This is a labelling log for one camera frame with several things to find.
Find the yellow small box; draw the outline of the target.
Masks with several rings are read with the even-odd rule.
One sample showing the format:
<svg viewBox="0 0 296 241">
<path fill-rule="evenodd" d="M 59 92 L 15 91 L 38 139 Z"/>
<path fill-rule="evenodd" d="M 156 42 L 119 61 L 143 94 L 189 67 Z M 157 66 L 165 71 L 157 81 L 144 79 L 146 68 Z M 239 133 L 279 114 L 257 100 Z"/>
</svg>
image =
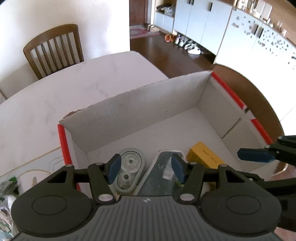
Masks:
<svg viewBox="0 0 296 241">
<path fill-rule="evenodd" d="M 219 165 L 225 164 L 222 159 L 203 142 L 198 142 L 192 146 L 187 153 L 186 159 L 189 163 L 200 163 L 206 168 L 211 169 L 217 169 Z"/>
</svg>

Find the dark foil packet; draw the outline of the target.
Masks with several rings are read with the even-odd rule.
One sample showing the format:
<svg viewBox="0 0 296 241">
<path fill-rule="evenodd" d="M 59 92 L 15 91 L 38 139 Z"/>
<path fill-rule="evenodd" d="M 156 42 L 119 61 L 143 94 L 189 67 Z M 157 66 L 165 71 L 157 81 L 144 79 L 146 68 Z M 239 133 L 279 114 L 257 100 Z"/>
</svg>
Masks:
<svg viewBox="0 0 296 241">
<path fill-rule="evenodd" d="M 133 194 L 135 196 L 166 196 L 175 195 L 179 192 L 182 184 L 171 167 L 173 154 L 179 155 L 185 160 L 181 151 L 160 150 L 151 165 L 143 175 Z"/>
</svg>

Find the green haired doll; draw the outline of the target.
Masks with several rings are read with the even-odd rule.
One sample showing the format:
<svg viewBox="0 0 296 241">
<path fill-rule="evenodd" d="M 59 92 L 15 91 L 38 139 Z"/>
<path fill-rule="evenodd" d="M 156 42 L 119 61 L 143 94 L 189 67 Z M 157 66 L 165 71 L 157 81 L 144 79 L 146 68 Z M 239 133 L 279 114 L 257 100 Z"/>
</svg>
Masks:
<svg viewBox="0 0 296 241">
<path fill-rule="evenodd" d="M 19 194 L 19 185 L 15 176 L 10 179 L 1 182 L 1 197 L 7 195 L 17 196 Z"/>
</svg>

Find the printed table mat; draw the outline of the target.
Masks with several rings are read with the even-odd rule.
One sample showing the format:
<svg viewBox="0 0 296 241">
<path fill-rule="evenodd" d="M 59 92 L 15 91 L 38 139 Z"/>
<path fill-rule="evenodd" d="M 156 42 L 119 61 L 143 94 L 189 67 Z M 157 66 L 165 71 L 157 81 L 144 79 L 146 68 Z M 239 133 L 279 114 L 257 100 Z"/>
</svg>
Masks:
<svg viewBox="0 0 296 241">
<path fill-rule="evenodd" d="M 15 176 L 19 190 L 17 196 L 7 195 L 1 197 L 1 240 L 11 240 L 19 233 L 11 217 L 11 207 L 16 198 L 62 166 L 64 166 L 64 159 L 61 149 L 58 148 L 18 168 L 1 174 L 1 182 Z"/>
</svg>

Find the red shoe box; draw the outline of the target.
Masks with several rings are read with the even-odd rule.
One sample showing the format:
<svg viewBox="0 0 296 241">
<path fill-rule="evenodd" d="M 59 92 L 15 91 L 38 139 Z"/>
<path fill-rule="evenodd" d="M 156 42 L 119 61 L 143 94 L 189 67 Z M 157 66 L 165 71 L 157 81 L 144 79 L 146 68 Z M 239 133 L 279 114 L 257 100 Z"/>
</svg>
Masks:
<svg viewBox="0 0 296 241">
<path fill-rule="evenodd" d="M 136 148 L 146 159 L 140 182 L 158 151 L 181 151 L 186 158 L 203 142 L 243 171 L 222 138 L 245 115 L 244 106 L 210 71 L 148 84 L 65 116 L 58 125 L 64 159 L 82 169 Z"/>
</svg>

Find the white sneakers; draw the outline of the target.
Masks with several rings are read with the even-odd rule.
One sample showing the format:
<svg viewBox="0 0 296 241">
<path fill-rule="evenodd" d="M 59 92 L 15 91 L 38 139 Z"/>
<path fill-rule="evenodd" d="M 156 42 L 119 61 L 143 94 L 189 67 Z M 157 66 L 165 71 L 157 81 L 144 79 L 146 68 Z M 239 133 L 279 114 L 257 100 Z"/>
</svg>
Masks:
<svg viewBox="0 0 296 241">
<path fill-rule="evenodd" d="M 174 43 L 183 48 L 188 54 L 202 54 L 202 50 L 199 48 L 198 44 L 184 35 L 178 34 L 176 39 L 174 40 Z"/>
</svg>

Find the wooden slat chair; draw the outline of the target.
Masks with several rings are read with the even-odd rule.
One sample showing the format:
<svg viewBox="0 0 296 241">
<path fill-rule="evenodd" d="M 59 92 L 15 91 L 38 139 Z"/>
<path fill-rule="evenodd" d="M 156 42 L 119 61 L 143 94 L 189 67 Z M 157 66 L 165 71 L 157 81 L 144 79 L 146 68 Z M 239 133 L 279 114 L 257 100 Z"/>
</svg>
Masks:
<svg viewBox="0 0 296 241">
<path fill-rule="evenodd" d="M 41 33 L 25 45 L 23 53 L 39 80 L 84 62 L 78 25 L 65 24 Z"/>
</svg>

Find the orange slippers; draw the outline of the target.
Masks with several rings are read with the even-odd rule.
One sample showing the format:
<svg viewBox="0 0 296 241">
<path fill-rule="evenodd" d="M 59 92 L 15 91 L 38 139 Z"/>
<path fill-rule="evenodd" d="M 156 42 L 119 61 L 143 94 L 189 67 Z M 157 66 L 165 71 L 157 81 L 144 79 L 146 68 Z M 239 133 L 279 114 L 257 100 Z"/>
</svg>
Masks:
<svg viewBox="0 0 296 241">
<path fill-rule="evenodd" d="M 174 42 L 177 38 L 177 35 L 170 35 L 170 34 L 167 34 L 165 35 L 164 37 L 164 40 L 166 43 L 170 43 L 170 42 Z"/>
</svg>

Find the door rug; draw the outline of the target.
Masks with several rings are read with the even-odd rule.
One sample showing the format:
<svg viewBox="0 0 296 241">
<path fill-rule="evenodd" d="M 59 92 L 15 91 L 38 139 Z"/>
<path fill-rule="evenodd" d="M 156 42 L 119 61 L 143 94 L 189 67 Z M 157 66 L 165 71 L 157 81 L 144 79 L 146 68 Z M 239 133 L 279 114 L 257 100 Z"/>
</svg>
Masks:
<svg viewBox="0 0 296 241">
<path fill-rule="evenodd" d="M 159 35 L 159 28 L 155 25 L 137 25 L 129 28 L 130 39 L 139 39 Z"/>
</svg>

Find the white wall cabinet unit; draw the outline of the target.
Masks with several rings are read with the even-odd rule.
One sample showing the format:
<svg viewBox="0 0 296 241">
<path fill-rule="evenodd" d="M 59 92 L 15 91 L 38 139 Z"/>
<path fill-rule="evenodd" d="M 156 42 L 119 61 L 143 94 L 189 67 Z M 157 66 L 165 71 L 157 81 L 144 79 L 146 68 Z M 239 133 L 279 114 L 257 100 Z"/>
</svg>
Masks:
<svg viewBox="0 0 296 241">
<path fill-rule="evenodd" d="M 173 30 L 215 54 L 267 99 L 286 135 L 295 134 L 295 45 L 222 1 L 177 1 Z"/>
</svg>

